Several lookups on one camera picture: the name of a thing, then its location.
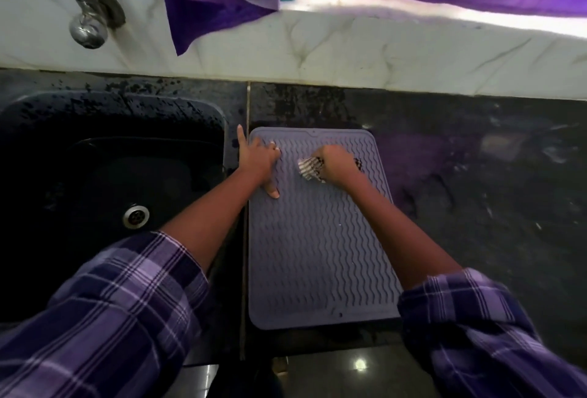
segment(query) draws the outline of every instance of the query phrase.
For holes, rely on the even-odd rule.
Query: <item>purple plaid shirt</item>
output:
[[[46,311],[0,337],[0,397],[161,396],[209,309],[187,250],[144,233],[99,253]],[[587,396],[508,290],[472,269],[429,278],[399,309],[407,348],[446,397]]]

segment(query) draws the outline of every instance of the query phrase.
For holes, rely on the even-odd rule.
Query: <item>metal faucet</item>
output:
[[[108,28],[117,29],[126,22],[124,10],[116,0],[76,0],[82,13],[69,23],[69,33],[86,49],[97,49],[108,39]]]

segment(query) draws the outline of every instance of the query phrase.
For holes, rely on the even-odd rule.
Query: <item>drying mat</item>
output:
[[[250,139],[277,143],[279,200],[249,202],[249,315],[263,330],[397,318],[399,281],[348,194],[297,168],[324,144],[341,144],[391,198],[375,138],[367,131],[260,127]]]

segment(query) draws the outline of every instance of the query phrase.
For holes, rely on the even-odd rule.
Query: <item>sink drain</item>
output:
[[[142,227],[149,220],[149,210],[141,205],[134,205],[126,210],[122,216],[122,223],[129,230]]]

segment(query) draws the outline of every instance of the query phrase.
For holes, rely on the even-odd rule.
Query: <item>shirt sleeve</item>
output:
[[[0,397],[160,396],[209,309],[209,284],[162,232],[85,263],[42,313],[0,336]]]
[[[542,344],[518,301],[473,269],[405,291],[403,340],[444,397],[587,396],[587,377]]]

